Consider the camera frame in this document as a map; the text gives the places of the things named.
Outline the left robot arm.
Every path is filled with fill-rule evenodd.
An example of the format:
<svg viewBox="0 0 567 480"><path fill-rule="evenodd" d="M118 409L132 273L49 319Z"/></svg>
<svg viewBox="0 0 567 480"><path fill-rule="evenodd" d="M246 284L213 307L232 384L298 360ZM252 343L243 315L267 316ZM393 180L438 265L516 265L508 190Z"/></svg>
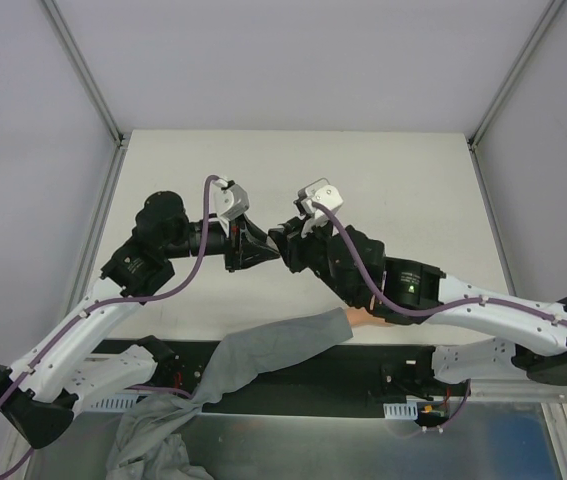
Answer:
<svg viewBox="0 0 567 480"><path fill-rule="evenodd" d="M135 385L167 387L174 355L153 336L145 337L101 367L82 369L86 357L142 305L164 299L175 275L173 260L220 255L229 272L244 270L279 254L267 234L246 215L246 191L218 181L206 189L203 218L188 219L172 191L150 195L136 214L130 237L112 254L83 299L20 359L0 364L0 414L34 450L69 428L87 407Z"/></svg>

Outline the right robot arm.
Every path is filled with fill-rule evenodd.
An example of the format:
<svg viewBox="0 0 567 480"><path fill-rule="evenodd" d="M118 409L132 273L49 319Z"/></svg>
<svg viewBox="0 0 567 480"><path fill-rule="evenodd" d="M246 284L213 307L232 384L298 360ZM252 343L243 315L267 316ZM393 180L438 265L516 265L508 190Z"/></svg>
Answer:
<svg viewBox="0 0 567 480"><path fill-rule="evenodd" d="M437 346L413 369L415 387L436 394L467 380L515 380L567 386L567 297L523 300L464 282L441 269L388 257L384 245L351 226L305 230L294 218L269 231L286 267L309 269L350 307L393 325L444 325L486 340Z"/></svg>

